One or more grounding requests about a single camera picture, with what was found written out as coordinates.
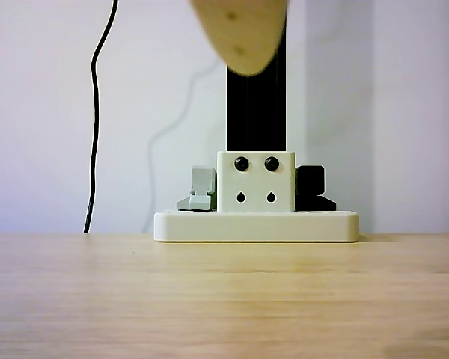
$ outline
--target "black plastic part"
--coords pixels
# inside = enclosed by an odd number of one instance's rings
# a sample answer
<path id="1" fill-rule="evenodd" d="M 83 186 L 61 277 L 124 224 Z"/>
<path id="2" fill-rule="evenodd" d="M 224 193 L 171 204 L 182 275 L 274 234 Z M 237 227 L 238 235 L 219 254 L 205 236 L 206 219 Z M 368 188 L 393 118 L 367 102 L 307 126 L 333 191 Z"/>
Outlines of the black plastic part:
<path id="1" fill-rule="evenodd" d="M 299 194 L 294 199 L 294 210 L 296 212 L 311 211 L 336 211 L 337 205 L 332 200 L 323 196 L 303 196 Z"/>
<path id="2" fill-rule="evenodd" d="M 325 172 L 323 166 L 299 166 L 295 171 L 296 194 L 320 196 L 325 191 Z"/>
<path id="3" fill-rule="evenodd" d="M 323 166 L 299 166 L 295 169 L 295 211 L 336 211 L 337 204 L 326 197 Z"/>
<path id="4" fill-rule="evenodd" d="M 286 26 L 263 72 L 227 69 L 226 106 L 226 151 L 286 151 Z"/>

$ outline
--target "table surface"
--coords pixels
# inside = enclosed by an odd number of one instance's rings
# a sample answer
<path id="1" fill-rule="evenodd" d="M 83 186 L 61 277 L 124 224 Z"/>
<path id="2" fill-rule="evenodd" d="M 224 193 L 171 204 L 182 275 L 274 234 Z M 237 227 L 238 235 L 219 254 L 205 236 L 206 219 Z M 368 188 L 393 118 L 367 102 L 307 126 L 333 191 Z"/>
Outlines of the table surface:
<path id="1" fill-rule="evenodd" d="M 449 359 L 449 235 L 3 235 L 1 358 Z"/>

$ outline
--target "wooden table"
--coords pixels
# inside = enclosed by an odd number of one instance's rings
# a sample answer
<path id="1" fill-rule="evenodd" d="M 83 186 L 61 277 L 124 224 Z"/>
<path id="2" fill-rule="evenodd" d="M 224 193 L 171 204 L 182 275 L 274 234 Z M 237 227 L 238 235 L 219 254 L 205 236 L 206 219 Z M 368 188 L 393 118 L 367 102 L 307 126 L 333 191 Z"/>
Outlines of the wooden table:
<path id="1" fill-rule="evenodd" d="M 449 359 L 449 235 L 0 236 L 0 359 Z"/>

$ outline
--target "black round button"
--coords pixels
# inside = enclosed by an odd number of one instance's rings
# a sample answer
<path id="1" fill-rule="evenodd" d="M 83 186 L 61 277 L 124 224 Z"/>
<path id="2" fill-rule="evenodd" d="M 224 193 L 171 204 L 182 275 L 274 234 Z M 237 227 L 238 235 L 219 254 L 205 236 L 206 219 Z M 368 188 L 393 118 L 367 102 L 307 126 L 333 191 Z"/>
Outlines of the black round button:
<path id="1" fill-rule="evenodd" d="M 268 157 L 264 162 L 264 167 L 266 167 L 268 171 L 274 172 L 279 167 L 279 160 L 276 157 Z"/>
<path id="2" fill-rule="evenodd" d="M 249 162 L 246 157 L 238 157 L 234 160 L 234 167 L 238 171 L 246 171 L 249 167 Z"/>

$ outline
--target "black vertical pole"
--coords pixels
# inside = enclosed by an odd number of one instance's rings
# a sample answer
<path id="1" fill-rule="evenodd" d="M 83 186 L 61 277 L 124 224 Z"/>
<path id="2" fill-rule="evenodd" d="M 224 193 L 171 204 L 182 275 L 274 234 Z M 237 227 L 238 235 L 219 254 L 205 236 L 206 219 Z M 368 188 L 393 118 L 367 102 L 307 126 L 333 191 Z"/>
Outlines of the black vertical pole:
<path id="1" fill-rule="evenodd" d="M 227 151 L 286 151 L 286 36 L 262 73 L 227 69 Z"/>

